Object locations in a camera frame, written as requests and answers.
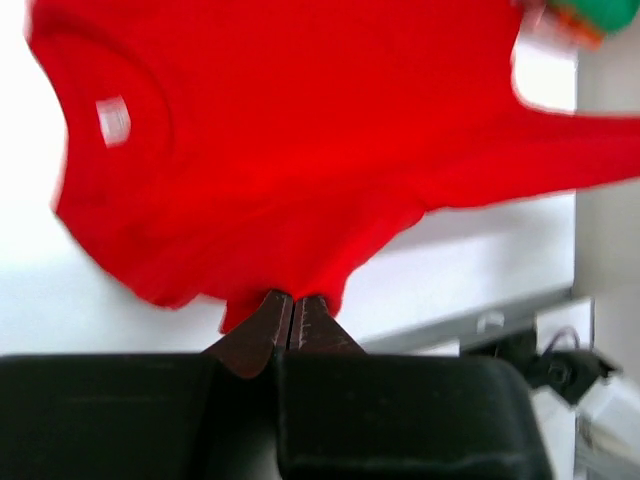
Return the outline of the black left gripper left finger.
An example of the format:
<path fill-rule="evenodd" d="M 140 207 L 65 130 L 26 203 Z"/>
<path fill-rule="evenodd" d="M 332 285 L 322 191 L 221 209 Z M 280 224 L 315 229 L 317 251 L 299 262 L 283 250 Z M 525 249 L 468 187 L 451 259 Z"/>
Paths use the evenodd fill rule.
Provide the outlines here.
<path fill-rule="evenodd" d="M 292 299 L 267 295 L 201 353 L 1 360 L 5 479 L 276 479 L 269 366 Z"/>

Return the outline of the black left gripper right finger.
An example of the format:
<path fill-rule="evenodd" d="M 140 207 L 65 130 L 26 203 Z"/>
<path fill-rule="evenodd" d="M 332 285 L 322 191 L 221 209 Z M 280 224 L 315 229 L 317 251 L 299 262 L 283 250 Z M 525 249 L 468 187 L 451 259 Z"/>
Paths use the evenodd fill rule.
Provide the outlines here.
<path fill-rule="evenodd" d="M 308 297 L 277 356 L 285 479 L 549 479 L 527 384 L 482 356 L 368 354 Z"/>

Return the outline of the red t-shirt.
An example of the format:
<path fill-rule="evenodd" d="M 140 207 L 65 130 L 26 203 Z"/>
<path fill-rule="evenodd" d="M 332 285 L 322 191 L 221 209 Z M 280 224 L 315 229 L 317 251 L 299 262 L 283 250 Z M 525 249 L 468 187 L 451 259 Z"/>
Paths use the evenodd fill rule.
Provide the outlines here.
<path fill-rule="evenodd" d="M 639 173 L 639 122 L 512 86 L 507 1 L 33 1 L 68 129 L 56 214 L 138 297 L 340 308 L 426 213 Z"/>

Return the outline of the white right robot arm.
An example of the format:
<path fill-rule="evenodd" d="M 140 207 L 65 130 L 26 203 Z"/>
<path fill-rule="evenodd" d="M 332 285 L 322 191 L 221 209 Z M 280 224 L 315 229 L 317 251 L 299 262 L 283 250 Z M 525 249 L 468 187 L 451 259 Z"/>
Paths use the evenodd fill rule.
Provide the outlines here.
<path fill-rule="evenodd" d="M 526 371 L 555 479 L 639 477 L 639 386 L 593 350 L 547 350 Z"/>

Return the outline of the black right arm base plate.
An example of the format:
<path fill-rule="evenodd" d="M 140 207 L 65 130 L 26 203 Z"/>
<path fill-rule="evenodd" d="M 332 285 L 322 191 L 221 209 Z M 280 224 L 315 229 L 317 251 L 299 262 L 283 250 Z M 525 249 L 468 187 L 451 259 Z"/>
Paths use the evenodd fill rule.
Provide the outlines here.
<path fill-rule="evenodd" d="M 486 324 L 485 331 L 461 340 L 461 356 L 485 356 L 512 363 L 525 371 L 539 356 L 555 351 L 589 349 L 593 343 L 593 300 L 563 301 L 502 326 Z"/>

